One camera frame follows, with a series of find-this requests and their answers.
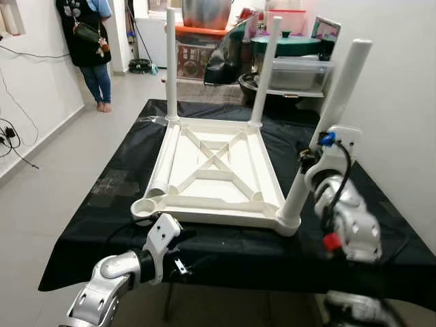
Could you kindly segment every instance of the orange lid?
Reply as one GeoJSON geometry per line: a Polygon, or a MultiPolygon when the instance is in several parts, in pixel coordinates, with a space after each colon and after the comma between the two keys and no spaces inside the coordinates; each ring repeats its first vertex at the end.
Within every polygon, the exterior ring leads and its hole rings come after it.
{"type": "Polygon", "coordinates": [[[223,37],[228,31],[227,29],[201,29],[199,27],[188,27],[182,23],[176,23],[176,33],[196,33],[223,37]]]}

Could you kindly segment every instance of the blue connector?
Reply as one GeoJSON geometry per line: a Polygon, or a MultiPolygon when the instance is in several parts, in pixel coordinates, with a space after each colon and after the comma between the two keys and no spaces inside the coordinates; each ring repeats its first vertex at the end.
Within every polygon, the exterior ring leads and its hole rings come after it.
{"type": "Polygon", "coordinates": [[[331,147],[336,142],[336,134],[331,131],[325,133],[325,135],[318,141],[319,145],[331,147]]]}

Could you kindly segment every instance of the plastic storage box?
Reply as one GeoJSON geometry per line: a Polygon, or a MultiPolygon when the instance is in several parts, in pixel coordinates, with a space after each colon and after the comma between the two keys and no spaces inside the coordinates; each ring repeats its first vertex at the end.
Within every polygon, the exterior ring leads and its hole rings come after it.
{"type": "Polygon", "coordinates": [[[331,61],[275,59],[270,89],[321,92],[333,69],[331,61]]]}
{"type": "Polygon", "coordinates": [[[268,32],[270,32],[275,16],[283,18],[280,26],[281,31],[290,32],[291,35],[303,35],[306,10],[268,10],[266,13],[266,30],[268,32]]]}

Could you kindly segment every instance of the bare feet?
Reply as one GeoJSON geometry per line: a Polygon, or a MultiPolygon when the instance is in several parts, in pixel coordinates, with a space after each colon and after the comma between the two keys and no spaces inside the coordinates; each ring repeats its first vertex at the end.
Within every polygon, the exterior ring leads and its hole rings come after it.
{"type": "Polygon", "coordinates": [[[110,106],[110,104],[104,104],[104,112],[111,112],[112,111],[112,107],[110,106]]]}

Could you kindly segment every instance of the blue jeans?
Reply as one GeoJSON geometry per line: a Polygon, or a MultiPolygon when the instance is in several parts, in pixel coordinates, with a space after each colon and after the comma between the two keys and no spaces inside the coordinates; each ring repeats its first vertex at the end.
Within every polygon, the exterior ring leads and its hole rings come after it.
{"type": "Polygon", "coordinates": [[[110,77],[106,64],[93,67],[79,67],[84,81],[97,103],[110,103],[110,77]]]}

